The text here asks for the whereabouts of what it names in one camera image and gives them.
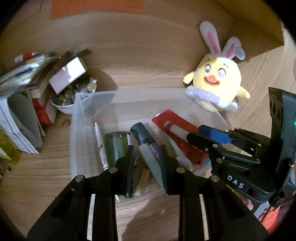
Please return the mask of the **person right hand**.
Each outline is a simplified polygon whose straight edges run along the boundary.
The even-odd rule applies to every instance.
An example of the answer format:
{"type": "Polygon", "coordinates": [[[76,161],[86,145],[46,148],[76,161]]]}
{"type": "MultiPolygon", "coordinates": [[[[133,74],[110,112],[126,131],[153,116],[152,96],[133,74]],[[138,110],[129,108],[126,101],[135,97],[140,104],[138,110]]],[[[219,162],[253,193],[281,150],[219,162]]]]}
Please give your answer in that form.
{"type": "Polygon", "coordinates": [[[245,204],[245,206],[249,209],[253,209],[253,203],[248,198],[242,197],[242,202],[245,204]]]}

